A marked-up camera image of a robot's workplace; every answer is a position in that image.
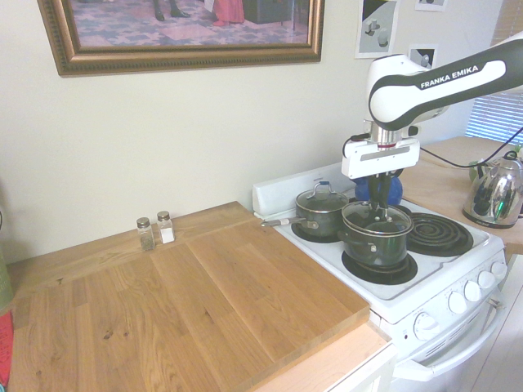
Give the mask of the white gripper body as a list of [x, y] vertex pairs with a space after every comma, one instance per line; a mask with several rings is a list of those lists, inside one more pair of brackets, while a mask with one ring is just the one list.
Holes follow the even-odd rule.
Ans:
[[381, 148], [369, 140], [348, 140], [342, 154], [342, 174], [357, 179], [414, 166], [419, 160], [420, 143], [407, 138], [391, 148]]

